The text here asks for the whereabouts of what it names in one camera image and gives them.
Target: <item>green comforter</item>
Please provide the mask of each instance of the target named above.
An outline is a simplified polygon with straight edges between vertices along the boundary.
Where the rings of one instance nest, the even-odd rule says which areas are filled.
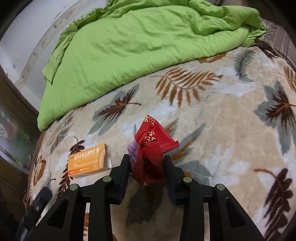
[[[43,69],[38,127],[134,79],[265,33],[256,9],[205,0],[111,0],[62,33]]]

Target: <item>bed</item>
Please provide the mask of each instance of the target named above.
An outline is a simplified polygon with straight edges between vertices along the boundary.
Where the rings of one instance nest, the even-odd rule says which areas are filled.
[[[264,238],[277,240],[296,211],[296,75],[287,46],[295,48],[289,38],[279,40],[281,27],[264,23],[267,34],[256,46],[145,75],[53,122],[37,143],[25,206],[48,187],[53,198],[44,216],[70,184],[90,185],[108,175],[69,178],[68,156],[106,143],[118,166],[148,114],[179,140],[168,153],[175,166],[201,184],[223,183]],[[123,203],[111,206],[113,238],[179,240],[182,216],[163,183],[141,186],[130,178]]]

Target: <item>wall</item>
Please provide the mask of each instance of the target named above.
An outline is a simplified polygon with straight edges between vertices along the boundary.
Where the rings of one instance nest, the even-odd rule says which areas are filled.
[[[0,41],[0,65],[28,102],[39,110],[45,90],[42,69],[61,32],[107,0],[33,0]]]

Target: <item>crumpled red snack bag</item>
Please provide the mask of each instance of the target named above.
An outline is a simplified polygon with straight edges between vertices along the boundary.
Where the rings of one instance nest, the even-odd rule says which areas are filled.
[[[128,146],[132,176],[142,184],[159,183],[165,179],[163,154],[179,146],[178,141],[151,116],[147,115]]]

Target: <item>floral bedsheet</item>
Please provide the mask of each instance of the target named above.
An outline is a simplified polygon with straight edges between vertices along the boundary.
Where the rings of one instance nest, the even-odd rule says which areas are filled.
[[[70,184],[108,175],[71,179],[68,155],[106,143],[112,165],[119,165],[148,114],[179,140],[169,152],[174,164],[201,184],[226,185],[265,239],[274,241],[296,210],[295,111],[295,73],[258,47],[163,69],[56,120],[34,162],[25,204],[47,186],[53,198],[44,216]],[[114,240],[179,240],[182,216],[164,185],[144,187],[130,178],[123,203],[111,206]],[[205,232],[209,240],[208,222]]]

